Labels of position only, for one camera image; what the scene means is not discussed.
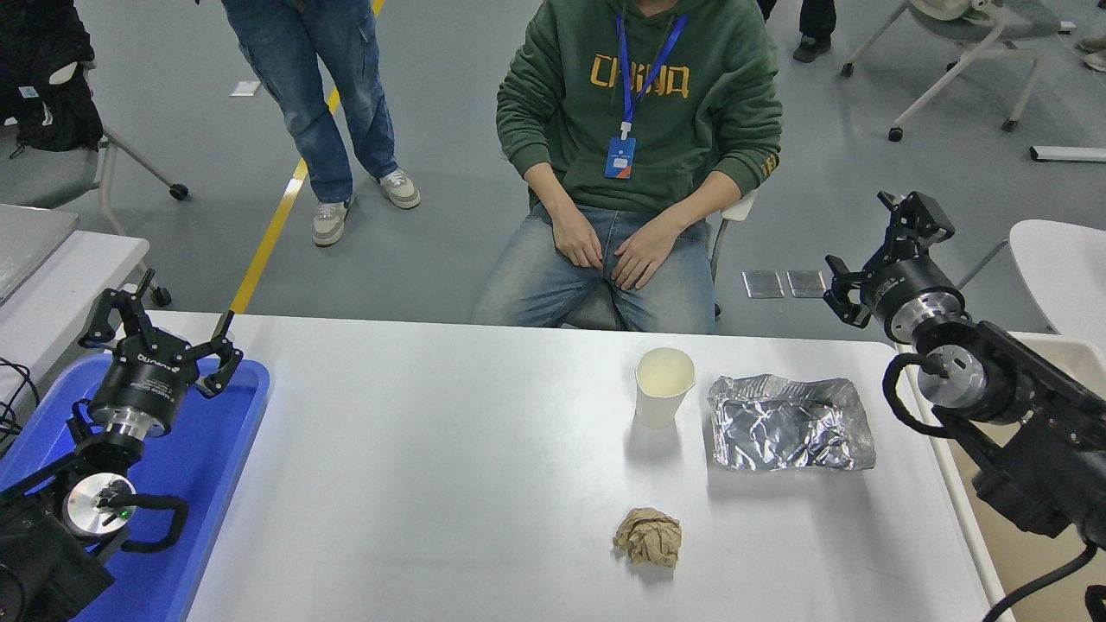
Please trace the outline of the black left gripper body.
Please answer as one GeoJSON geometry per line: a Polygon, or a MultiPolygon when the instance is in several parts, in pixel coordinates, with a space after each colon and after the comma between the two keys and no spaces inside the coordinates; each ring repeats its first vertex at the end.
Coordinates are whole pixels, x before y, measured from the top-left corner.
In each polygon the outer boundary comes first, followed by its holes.
{"type": "Polygon", "coordinates": [[[152,419],[150,433],[169,433],[188,388],[199,379],[194,361],[154,357],[138,349],[113,355],[105,377],[88,405],[88,416],[106,428],[109,421],[126,414],[152,419]]]}

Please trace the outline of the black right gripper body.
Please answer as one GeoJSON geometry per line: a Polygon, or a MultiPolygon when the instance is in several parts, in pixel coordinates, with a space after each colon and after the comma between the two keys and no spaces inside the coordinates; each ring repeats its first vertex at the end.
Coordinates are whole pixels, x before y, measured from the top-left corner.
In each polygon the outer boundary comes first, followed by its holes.
{"type": "Polygon", "coordinates": [[[911,338],[929,319],[963,314],[963,296],[928,256],[874,256],[862,270],[872,279],[860,286],[860,303],[889,338],[911,338]]]}

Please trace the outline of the person's left hand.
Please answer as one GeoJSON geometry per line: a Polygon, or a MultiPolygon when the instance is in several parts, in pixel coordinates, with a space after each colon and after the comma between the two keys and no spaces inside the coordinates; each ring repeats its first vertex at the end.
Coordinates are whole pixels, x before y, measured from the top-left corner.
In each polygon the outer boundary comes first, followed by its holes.
{"type": "Polygon", "coordinates": [[[681,232],[684,226],[664,215],[644,224],[614,252],[619,261],[613,268],[613,283],[620,291],[646,287],[672,252],[681,232]]]}

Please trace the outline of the person's right hand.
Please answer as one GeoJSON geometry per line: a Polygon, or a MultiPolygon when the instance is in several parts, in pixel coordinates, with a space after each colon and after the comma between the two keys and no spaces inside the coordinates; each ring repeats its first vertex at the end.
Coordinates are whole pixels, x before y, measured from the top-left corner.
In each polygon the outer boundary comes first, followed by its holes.
{"type": "Polygon", "coordinates": [[[604,251],[591,221],[576,205],[547,208],[556,250],[570,265],[583,269],[604,268],[604,251]]]}

